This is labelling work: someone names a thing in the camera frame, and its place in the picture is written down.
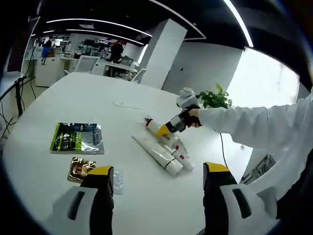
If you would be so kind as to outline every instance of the floor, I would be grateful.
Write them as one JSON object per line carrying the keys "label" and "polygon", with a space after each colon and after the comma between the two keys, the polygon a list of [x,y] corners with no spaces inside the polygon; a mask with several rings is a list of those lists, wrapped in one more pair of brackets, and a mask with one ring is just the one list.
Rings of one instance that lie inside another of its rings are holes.
{"label": "floor", "polygon": [[[0,89],[0,95],[3,94],[12,84],[14,84],[14,81],[16,80],[16,76],[4,76],[2,78],[1,83],[1,89]],[[21,94],[22,94],[22,108],[26,110],[32,102],[35,100],[35,96],[33,94],[32,88],[34,90],[34,93],[36,97],[39,97],[47,88],[43,87],[36,87],[34,86],[34,79],[30,82],[27,82],[24,84],[23,88],[21,88]],[[0,113],[3,114],[7,122],[14,123],[18,121],[18,109],[16,105],[16,99],[15,99],[15,88],[13,88],[1,101],[1,109]],[[0,137],[3,135],[3,138],[0,142],[0,146],[2,147],[5,144],[5,141],[7,140],[9,133],[14,129],[14,125],[9,125],[8,130],[5,131],[3,134],[3,131],[6,128],[6,121],[0,117]]]}

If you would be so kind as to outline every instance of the black ceiling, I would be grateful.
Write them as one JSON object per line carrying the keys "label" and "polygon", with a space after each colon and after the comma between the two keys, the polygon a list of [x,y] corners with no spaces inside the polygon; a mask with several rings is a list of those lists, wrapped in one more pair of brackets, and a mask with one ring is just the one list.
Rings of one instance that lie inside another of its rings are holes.
{"label": "black ceiling", "polygon": [[[162,4],[175,10],[196,27],[207,37],[207,40],[201,42],[217,43],[226,46],[243,48],[246,45],[246,39],[223,0],[159,0]],[[265,12],[278,14],[276,8],[268,0],[232,0],[236,7],[247,7],[250,9],[261,10]],[[207,22],[205,16],[210,9],[224,9],[221,15],[221,23]],[[186,38],[199,38],[201,35],[193,29],[184,20],[173,14],[167,9],[149,1],[149,0],[119,0],[119,1],[100,1],[100,0],[46,0],[41,9],[41,20],[38,23],[34,33],[36,36],[48,30],[55,30],[55,33],[69,33],[66,29],[83,29],[79,24],[83,21],[66,21],[46,23],[50,20],[64,18],[85,18],[97,19],[118,24],[127,25],[146,31],[154,28],[158,23],[171,18],[180,25],[184,26],[188,32]],[[223,18],[228,18],[232,24],[223,23]],[[140,36],[139,32],[108,24],[93,23],[94,31],[101,31],[135,39]],[[144,44],[149,42],[150,37],[142,35],[143,39],[138,39]]]}

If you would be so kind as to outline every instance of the office chair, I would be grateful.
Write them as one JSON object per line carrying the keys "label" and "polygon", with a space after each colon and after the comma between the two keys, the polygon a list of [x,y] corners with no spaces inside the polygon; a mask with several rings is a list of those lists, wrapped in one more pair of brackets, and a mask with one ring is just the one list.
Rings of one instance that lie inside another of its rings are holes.
{"label": "office chair", "polygon": [[99,59],[100,57],[97,56],[82,55],[74,68],[74,72],[91,73]]}
{"label": "office chair", "polygon": [[131,80],[131,82],[135,82],[135,83],[140,83],[141,79],[144,75],[144,73],[146,72],[146,69],[141,69]]}

